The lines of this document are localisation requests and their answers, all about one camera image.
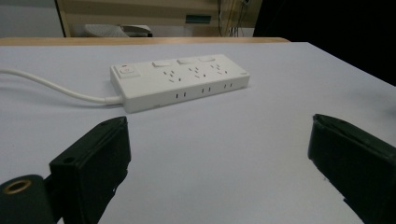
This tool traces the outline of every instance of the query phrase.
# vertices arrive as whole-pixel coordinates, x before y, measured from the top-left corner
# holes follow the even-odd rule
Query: white tabletop
[[[0,67],[88,95],[115,95],[109,67],[222,53],[246,89],[136,114],[0,75],[0,183],[49,163],[126,116],[132,161],[100,223],[361,223],[307,158],[312,117],[346,120],[396,146],[396,88],[307,43],[0,47]]]

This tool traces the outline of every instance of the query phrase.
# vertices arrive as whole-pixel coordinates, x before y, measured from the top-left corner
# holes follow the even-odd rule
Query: white table
[[[361,223],[307,158],[312,116],[396,146],[396,89],[307,43],[0,47],[0,67],[114,95],[109,66],[224,53],[246,89],[136,114],[0,75],[0,182],[46,177],[93,126],[126,116],[132,162],[100,223]]]

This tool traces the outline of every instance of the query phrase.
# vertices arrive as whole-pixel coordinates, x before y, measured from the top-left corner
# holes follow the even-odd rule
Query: wall
[[[0,37],[63,37],[54,0],[0,0]]]

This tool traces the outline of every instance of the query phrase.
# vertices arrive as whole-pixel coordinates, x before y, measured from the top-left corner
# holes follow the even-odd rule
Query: electrical outlet
[[[128,113],[245,88],[250,74],[225,55],[110,66]]]

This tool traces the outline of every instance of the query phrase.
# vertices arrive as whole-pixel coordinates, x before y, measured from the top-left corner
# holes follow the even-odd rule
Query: power cord
[[[99,98],[99,97],[92,97],[89,95],[84,95],[77,93],[75,91],[70,91],[69,89],[66,89],[64,87],[61,87],[55,83],[52,83],[44,78],[37,77],[33,74],[27,73],[27,72],[22,72],[19,70],[14,70],[14,69],[0,69],[0,74],[8,74],[8,75],[13,75],[17,77],[24,77],[27,79],[30,79],[34,82],[37,82],[39,84],[42,84],[44,86],[47,86],[55,91],[59,91],[65,95],[68,95],[70,97],[77,98],[79,100],[83,101],[88,101],[92,103],[97,103],[97,104],[103,104],[103,105],[121,105],[123,100],[122,97],[119,96],[111,96],[111,97],[105,97],[105,98]]]

